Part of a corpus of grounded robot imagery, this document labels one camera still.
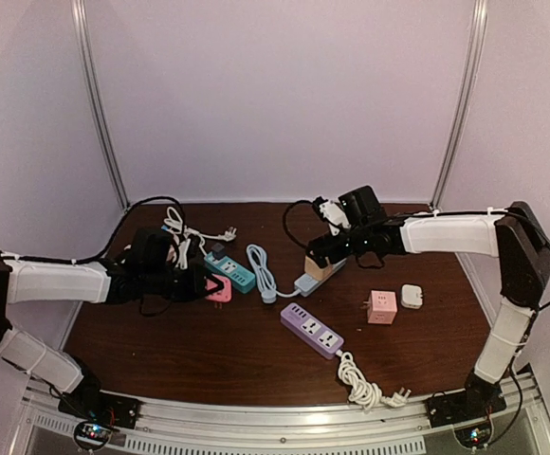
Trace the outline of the pink square plug adapter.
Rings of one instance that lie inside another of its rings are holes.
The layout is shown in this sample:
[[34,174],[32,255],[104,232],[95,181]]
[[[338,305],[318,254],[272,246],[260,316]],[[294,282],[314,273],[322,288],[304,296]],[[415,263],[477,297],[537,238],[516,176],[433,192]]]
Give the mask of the pink square plug adapter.
[[206,290],[206,300],[211,301],[216,309],[222,309],[232,300],[232,284],[227,277],[216,275],[214,281],[207,280]]

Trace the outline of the teal power strip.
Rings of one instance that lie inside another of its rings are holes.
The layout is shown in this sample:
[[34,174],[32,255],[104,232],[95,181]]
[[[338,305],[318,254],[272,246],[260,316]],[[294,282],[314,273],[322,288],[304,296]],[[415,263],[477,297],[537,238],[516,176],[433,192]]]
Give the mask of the teal power strip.
[[204,263],[213,274],[228,278],[232,287],[243,294],[247,294],[256,285],[255,274],[229,256],[216,258],[210,252],[204,258]]

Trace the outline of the small dark plug charger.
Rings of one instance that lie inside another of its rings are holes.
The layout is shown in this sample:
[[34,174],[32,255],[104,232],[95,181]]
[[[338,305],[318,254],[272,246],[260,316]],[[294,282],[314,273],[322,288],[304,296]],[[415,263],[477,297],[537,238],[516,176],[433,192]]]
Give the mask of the small dark plug charger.
[[222,244],[217,243],[211,248],[211,255],[214,260],[220,261],[227,255],[226,248]]

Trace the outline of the beige cube socket adapter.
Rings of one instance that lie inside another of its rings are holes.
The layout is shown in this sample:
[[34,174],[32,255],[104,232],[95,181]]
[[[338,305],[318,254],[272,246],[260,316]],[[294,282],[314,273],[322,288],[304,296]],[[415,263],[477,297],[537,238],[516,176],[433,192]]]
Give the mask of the beige cube socket adapter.
[[326,266],[321,267],[308,256],[304,258],[304,272],[318,282],[327,280],[338,270],[339,264],[330,264],[326,262]]

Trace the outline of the pink cube socket adapter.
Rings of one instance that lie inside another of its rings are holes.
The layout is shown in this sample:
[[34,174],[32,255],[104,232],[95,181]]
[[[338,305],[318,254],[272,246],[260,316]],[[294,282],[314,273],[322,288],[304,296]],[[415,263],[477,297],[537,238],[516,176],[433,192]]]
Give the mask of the pink cube socket adapter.
[[372,290],[363,303],[369,324],[391,325],[397,314],[396,293],[393,291]]

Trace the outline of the white plug adapter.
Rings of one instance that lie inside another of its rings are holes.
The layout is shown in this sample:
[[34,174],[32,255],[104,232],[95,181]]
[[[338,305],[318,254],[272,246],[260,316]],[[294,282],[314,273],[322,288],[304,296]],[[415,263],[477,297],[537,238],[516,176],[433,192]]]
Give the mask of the white plug adapter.
[[416,284],[403,284],[400,291],[401,305],[407,309],[418,310],[423,306],[423,289]]

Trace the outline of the blue-grey power strip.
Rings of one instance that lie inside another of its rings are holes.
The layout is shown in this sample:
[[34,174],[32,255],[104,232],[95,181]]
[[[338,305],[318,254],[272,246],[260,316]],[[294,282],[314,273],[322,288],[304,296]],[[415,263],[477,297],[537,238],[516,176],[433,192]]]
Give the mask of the blue-grey power strip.
[[324,278],[320,280],[315,279],[308,273],[302,274],[296,281],[294,281],[295,292],[302,297],[308,297],[315,290],[317,290],[324,283],[326,283],[330,278],[332,278],[345,265],[346,265],[345,261],[341,261],[337,264],[334,264],[332,270]]

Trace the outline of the purple power strip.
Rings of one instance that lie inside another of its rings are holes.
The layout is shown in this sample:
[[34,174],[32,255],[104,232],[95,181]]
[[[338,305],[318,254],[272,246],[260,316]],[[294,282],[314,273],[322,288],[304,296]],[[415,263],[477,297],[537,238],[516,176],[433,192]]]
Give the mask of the purple power strip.
[[280,322],[325,359],[342,353],[344,338],[299,304],[289,303],[280,312]]

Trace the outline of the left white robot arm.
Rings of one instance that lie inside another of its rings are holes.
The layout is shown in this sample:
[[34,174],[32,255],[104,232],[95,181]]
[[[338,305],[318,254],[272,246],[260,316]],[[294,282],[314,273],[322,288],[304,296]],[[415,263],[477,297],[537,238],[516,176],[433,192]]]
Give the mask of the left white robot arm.
[[67,300],[118,305],[147,296],[188,302],[204,299],[225,285],[202,264],[179,269],[164,262],[133,268],[107,259],[38,259],[0,250],[0,357],[57,391],[71,393],[72,407],[86,420],[98,421],[107,413],[108,402],[89,386],[90,373],[71,356],[15,327],[7,318],[8,305]]

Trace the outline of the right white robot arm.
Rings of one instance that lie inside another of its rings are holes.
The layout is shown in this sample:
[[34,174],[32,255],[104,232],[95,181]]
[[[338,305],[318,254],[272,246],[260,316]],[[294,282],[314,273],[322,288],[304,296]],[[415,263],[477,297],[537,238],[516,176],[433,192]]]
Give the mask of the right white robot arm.
[[349,256],[451,252],[481,254],[499,261],[501,306],[484,349],[458,397],[458,410],[479,417],[494,402],[499,383],[528,337],[542,309],[550,278],[550,243],[534,211],[524,201],[505,209],[466,212],[421,212],[377,216],[354,222],[338,234],[308,243],[306,255],[324,268]]

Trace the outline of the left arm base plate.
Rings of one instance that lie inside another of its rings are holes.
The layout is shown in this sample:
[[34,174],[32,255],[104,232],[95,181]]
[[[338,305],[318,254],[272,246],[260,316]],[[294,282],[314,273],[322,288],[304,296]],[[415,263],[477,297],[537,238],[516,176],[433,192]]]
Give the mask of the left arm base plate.
[[53,388],[58,398],[58,411],[111,428],[134,429],[140,401],[135,398],[98,390],[64,393]]

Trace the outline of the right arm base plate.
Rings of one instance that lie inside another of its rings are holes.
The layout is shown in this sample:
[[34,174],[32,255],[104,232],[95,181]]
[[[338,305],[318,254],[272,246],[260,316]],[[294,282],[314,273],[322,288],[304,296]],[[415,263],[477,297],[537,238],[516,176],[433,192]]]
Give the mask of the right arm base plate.
[[436,392],[426,400],[432,428],[485,419],[490,412],[506,409],[499,385],[469,388],[460,391]]

